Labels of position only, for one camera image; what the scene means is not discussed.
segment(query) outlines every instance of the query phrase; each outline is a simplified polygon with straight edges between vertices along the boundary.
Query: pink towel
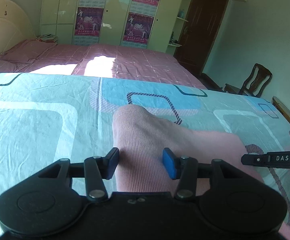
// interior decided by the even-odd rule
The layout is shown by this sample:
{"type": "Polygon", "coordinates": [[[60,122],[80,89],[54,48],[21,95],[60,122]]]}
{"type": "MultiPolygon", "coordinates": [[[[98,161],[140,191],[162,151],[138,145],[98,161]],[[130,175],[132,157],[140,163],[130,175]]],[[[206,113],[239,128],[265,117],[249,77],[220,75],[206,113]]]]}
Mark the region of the pink towel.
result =
{"type": "MultiPolygon", "coordinates": [[[[238,136],[216,131],[195,131],[150,114],[137,105],[120,107],[113,116],[114,147],[119,148],[116,169],[117,190],[122,192],[174,193],[177,180],[171,180],[162,163],[162,151],[170,148],[178,157],[186,155],[200,163],[223,159],[263,181],[251,166],[241,163],[246,149],[238,136]]],[[[208,179],[197,180],[196,195],[209,189],[208,179]]],[[[290,236],[290,227],[281,229],[290,236]]]]}

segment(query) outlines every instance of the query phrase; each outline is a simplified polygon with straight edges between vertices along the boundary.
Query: headboard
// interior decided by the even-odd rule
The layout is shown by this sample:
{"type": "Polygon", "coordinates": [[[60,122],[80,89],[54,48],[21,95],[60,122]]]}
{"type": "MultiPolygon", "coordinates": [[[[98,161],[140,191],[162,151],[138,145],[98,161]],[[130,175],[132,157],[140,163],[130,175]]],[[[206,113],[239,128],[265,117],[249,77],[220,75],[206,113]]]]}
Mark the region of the headboard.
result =
{"type": "Polygon", "coordinates": [[[0,53],[25,39],[34,39],[32,25],[21,7],[11,0],[0,0],[0,53]]]}

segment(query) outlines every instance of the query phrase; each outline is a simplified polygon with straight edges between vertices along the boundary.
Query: bottle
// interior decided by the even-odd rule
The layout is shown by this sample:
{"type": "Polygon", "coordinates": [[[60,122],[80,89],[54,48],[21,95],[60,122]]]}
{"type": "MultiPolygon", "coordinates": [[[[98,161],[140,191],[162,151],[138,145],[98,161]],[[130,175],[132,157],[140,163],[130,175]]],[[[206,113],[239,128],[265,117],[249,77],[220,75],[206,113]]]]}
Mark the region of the bottle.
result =
{"type": "Polygon", "coordinates": [[[169,39],[169,43],[172,44],[174,39],[174,32],[172,32],[171,38],[169,39]]]}
{"type": "Polygon", "coordinates": [[[184,9],[183,9],[182,11],[180,11],[180,12],[178,13],[178,17],[184,19],[184,16],[185,16],[185,12],[184,12],[184,9]]]}

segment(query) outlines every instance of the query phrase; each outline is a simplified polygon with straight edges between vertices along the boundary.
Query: wall shelf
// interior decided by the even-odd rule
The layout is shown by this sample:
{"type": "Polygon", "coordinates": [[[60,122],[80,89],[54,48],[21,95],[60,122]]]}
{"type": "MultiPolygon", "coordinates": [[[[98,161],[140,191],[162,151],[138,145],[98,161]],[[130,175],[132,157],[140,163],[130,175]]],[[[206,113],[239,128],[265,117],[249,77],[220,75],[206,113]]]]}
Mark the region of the wall shelf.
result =
{"type": "Polygon", "coordinates": [[[168,44],[169,46],[172,46],[172,47],[181,47],[182,45],[180,45],[180,44],[176,44],[176,43],[169,43],[168,44]]]}
{"type": "Polygon", "coordinates": [[[185,19],[183,19],[183,18],[181,18],[181,17],[177,17],[177,19],[180,19],[180,20],[185,21],[185,22],[188,23],[188,20],[185,20],[185,19]]]}

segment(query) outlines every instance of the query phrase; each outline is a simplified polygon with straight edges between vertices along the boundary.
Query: stack of books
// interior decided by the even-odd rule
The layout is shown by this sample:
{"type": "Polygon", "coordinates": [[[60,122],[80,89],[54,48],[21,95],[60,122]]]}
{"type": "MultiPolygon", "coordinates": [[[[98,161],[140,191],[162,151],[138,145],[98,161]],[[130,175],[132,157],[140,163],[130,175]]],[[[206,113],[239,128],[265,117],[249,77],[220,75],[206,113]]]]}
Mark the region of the stack of books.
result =
{"type": "Polygon", "coordinates": [[[56,42],[58,40],[58,37],[53,34],[46,34],[46,35],[38,36],[36,39],[38,41],[43,41],[43,42],[56,42]]]}

